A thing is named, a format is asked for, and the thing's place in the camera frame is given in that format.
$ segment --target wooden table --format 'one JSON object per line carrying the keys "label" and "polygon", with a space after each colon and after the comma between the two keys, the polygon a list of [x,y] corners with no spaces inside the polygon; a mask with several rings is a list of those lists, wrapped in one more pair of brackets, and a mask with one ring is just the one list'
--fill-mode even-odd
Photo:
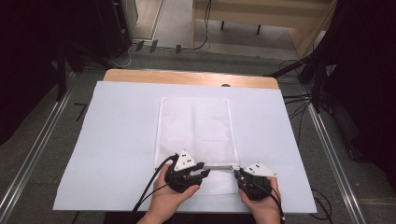
{"label": "wooden table", "polygon": [[[208,0],[193,0],[192,34],[195,20],[205,18]],[[212,0],[210,20],[288,27],[291,41],[301,59],[321,31],[329,27],[337,0]]]}
{"label": "wooden table", "polygon": [[104,81],[148,82],[165,84],[186,84],[232,87],[263,88],[278,90],[276,79],[272,77],[247,77],[226,74],[158,71],[158,70],[124,70],[110,69],[106,72]]}

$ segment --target black cable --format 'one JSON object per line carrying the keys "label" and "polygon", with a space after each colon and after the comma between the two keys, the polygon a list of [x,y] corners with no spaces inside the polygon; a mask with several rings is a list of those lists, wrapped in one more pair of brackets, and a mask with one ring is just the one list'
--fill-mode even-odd
{"label": "black cable", "polygon": [[297,115],[303,113],[303,110],[301,110],[301,111],[299,111],[299,112],[297,113],[298,109],[302,108],[303,106],[307,107],[307,106],[309,106],[310,104],[311,104],[311,102],[309,101],[309,102],[305,102],[303,105],[299,106],[291,115],[289,115],[289,119],[292,120],[292,119],[294,119]]}
{"label": "black cable", "polygon": [[320,196],[322,196],[326,200],[326,203],[329,205],[330,212],[327,211],[326,207],[323,205],[323,203],[320,201],[320,199],[318,197],[314,197],[315,201],[319,204],[319,206],[323,210],[323,212],[326,215],[326,217],[317,217],[317,216],[315,216],[313,214],[309,214],[309,215],[311,217],[314,217],[314,218],[318,219],[318,220],[329,220],[329,222],[332,224],[332,204],[330,203],[329,199],[324,194],[322,194],[321,192],[319,192],[319,191],[317,191],[315,189],[311,189],[311,190],[317,192]]}
{"label": "black cable", "polygon": [[72,224],[75,224],[75,223],[76,223],[77,218],[78,218],[78,215],[79,215],[79,211],[77,211],[77,212],[75,213],[75,216],[73,217]]}
{"label": "black cable", "polygon": [[280,222],[281,222],[281,223],[285,223],[285,214],[283,213],[283,210],[282,210],[282,203],[281,203],[281,201],[280,201],[280,197],[279,197],[279,195],[277,194],[277,192],[271,187],[271,189],[272,189],[272,190],[274,191],[274,193],[276,194],[276,197],[278,198],[278,200],[274,197],[274,195],[272,195],[271,192],[268,192],[266,189],[262,188],[262,186],[260,186],[260,185],[258,185],[258,184],[256,184],[256,183],[253,183],[253,185],[256,186],[256,187],[259,188],[259,189],[264,190],[264,192],[267,193],[267,194],[274,200],[274,202],[276,203],[277,207],[279,208]]}
{"label": "black cable", "polygon": [[305,108],[303,109],[303,112],[301,113],[300,124],[298,126],[297,147],[300,145],[301,126],[302,126],[302,123],[303,123],[304,112],[308,108],[308,106],[309,106],[309,104],[305,106]]}
{"label": "black cable", "polygon": [[[200,46],[200,47],[198,47],[198,48],[194,48],[194,49],[181,49],[181,50],[198,50],[198,49],[201,49],[205,44],[206,44],[206,42],[207,42],[207,39],[208,39],[208,24],[209,24],[209,16],[210,16],[210,9],[212,8],[212,0],[209,0],[208,2],[207,2],[207,5],[206,5],[206,10],[205,10],[205,16],[204,16],[204,22],[205,22],[205,28],[206,28],[206,37],[205,37],[205,41],[204,41],[204,43],[202,43],[202,45]],[[156,49],[176,49],[176,48],[170,48],[170,47],[156,47]]]}
{"label": "black cable", "polygon": [[137,213],[137,209],[139,209],[140,205],[143,202],[143,199],[145,198],[145,195],[147,193],[147,191],[149,190],[149,187],[152,184],[152,181],[154,180],[155,176],[157,176],[157,174],[161,171],[161,169],[163,168],[163,166],[170,160],[175,160],[177,159],[177,155],[174,156],[170,156],[168,158],[166,158],[163,163],[160,164],[160,166],[157,168],[157,170],[154,172],[154,175],[151,177],[150,181],[148,182],[148,185],[146,186],[145,190],[143,191],[142,196],[140,197],[139,201],[137,201],[136,205],[134,206],[134,210],[132,210],[131,214],[128,216],[128,220],[127,223],[130,222],[131,218],[134,216],[134,214]]}
{"label": "black cable", "polygon": [[169,183],[166,183],[166,184],[164,184],[163,186],[161,186],[161,187],[155,189],[154,191],[152,191],[148,196],[146,196],[146,198],[144,198],[144,199],[142,200],[141,203],[143,203],[143,202],[144,202],[149,196],[151,196],[153,193],[155,193],[155,192],[157,192],[158,190],[163,189],[163,188],[165,188],[166,186],[168,186]]}
{"label": "black cable", "polygon": [[286,96],[282,96],[282,97],[283,97],[283,99],[288,99],[288,98],[299,98],[299,97],[308,97],[308,96],[312,96],[312,94],[286,95]]}
{"label": "black cable", "polygon": [[[296,60],[296,59],[288,59],[288,60],[285,60],[285,61],[283,61],[282,63],[280,63],[280,64],[277,66],[277,69],[278,69],[278,71],[280,71],[280,70],[281,70],[281,65],[282,65],[283,63],[287,63],[287,62],[297,62],[297,61],[301,63],[300,60]],[[300,75],[300,73],[297,71],[297,68],[294,69],[294,72],[297,73],[297,77]]]}
{"label": "black cable", "polygon": [[298,99],[298,100],[292,100],[292,101],[287,101],[285,102],[285,105],[291,104],[291,103],[296,103],[296,102],[300,102],[300,101],[310,101],[312,98],[304,98],[304,99]]}

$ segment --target white paper sheet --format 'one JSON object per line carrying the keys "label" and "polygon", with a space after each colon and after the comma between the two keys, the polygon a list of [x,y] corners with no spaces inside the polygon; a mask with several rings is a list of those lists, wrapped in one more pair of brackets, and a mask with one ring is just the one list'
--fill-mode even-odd
{"label": "white paper sheet", "polygon": [[[132,210],[152,175],[160,100],[181,96],[228,99],[241,166],[260,161],[277,173],[284,212],[316,212],[279,90],[120,82],[97,83],[53,208]],[[230,195],[194,195],[178,211],[248,209],[235,189]]]}
{"label": "white paper sheet", "polygon": [[[206,166],[239,166],[226,99],[162,98],[158,120],[154,168],[182,150]],[[212,170],[196,195],[232,194],[235,189],[232,172]]]}

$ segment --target power cord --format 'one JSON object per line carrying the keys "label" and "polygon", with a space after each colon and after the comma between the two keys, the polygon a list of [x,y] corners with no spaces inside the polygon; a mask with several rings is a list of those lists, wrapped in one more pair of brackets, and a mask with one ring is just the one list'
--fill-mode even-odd
{"label": "power cord", "polygon": [[[309,215],[311,217],[318,219],[318,220],[322,220],[322,221],[329,220],[330,224],[332,224],[332,204],[330,203],[329,199],[324,194],[322,194],[320,191],[318,191],[316,189],[311,189],[311,190],[317,193],[317,196],[314,196],[314,199],[319,204],[319,206],[323,210],[326,217],[317,217],[313,214],[309,214]],[[326,201],[327,205],[329,205],[330,212],[326,209],[324,204],[320,201],[319,196],[321,196]]]}
{"label": "power cord", "polygon": [[[157,176],[157,174],[161,171],[161,169],[163,168],[163,166],[164,166],[168,161],[170,161],[170,160],[176,160],[176,159],[177,159],[177,155],[170,156],[170,157],[166,158],[166,159],[163,161],[163,163],[160,164],[160,166],[158,166],[157,170],[154,172],[154,175],[151,177],[150,181],[148,182],[148,185],[146,186],[145,190],[143,191],[142,196],[140,197],[139,201],[137,201],[136,205],[134,206],[134,210],[133,210],[133,211],[131,212],[131,214],[128,216],[127,223],[130,223],[130,222],[132,221],[132,218],[133,218],[134,215],[137,213],[137,209],[139,209],[139,207],[140,207],[140,205],[143,203],[143,201],[145,201],[145,200],[147,199],[147,197],[145,197],[145,195],[146,195],[147,191],[149,190],[149,187],[151,186],[152,181],[154,180],[155,176]],[[166,187],[166,185],[164,185],[164,186],[162,186],[162,187],[160,187],[160,188],[158,188],[158,189],[155,189],[155,190],[152,191],[149,195],[151,195],[152,193],[154,193],[155,191],[157,191],[157,190],[159,190],[159,189],[161,189],[161,188]]]}
{"label": "power cord", "polygon": [[194,49],[178,49],[178,48],[170,48],[170,47],[156,47],[156,49],[177,49],[177,50],[198,50],[201,49],[207,42],[208,40],[208,24],[209,24],[209,16],[210,16],[210,9],[212,8],[212,0],[209,0],[207,2],[206,5],[206,9],[205,9],[205,16],[204,16],[204,22],[205,22],[205,28],[206,28],[206,34],[205,34],[205,41],[204,43],[202,43],[202,45],[198,48],[194,48]]}
{"label": "power cord", "polygon": [[127,64],[125,64],[125,65],[120,65],[120,64],[117,64],[117,63],[115,63],[115,62],[113,62],[113,61],[111,61],[111,60],[107,60],[107,61],[110,62],[110,63],[115,64],[115,65],[118,66],[118,67],[126,67],[126,66],[128,66],[128,65],[131,64],[131,62],[132,62],[132,56],[131,56],[130,50],[131,50],[132,48],[136,47],[136,46],[137,46],[137,44],[133,43],[133,44],[131,45],[131,47],[128,48],[127,52],[128,52],[129,62],[128,62]]}
{"label": "power cord", "polygon": [[79,215],[79,211],[77,211],[77,212],[75,213],[75,216],[73,217],[72,224],[75,224],[75,223],[76,223],[77,218],[78,218],[78,215]]}

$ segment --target human hand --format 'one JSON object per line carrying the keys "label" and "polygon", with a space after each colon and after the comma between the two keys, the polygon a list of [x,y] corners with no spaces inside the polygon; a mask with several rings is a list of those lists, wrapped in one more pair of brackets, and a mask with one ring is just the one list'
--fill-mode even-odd
{"label": "human hand", "polygon": [[[279,189],[277,187],[276,178],[270,179],[271,187],[276,191],[280,197]],[[241,189],[238,190],[241,196],[241,201],[250,208],[251,214],[256,219],[258,224],[278,224],[280,223],[280,211],[279,208],[271,197],[267,197],[261,201],[251,201],[246,193]],[[276,194],[272,190],[272,195],[277,199]]]}
{"label": "human hand", "polygon": [[[166,184],[164,179],[169,166],[170,164],[165,164],[165,166],[161,169],[160,175],[154,182],[154,190]],[[184,201],[189,199],[199,188],[200,186],[193,185],[186,189],[183,193],[178,193],[170,189],[169,186],[166,186],[155,191],[151,196],[151,204],[147,213],[142,217],[142,219],[140,219],[138,223],[157,224],[165,222],[176,212],[178,207]]]}

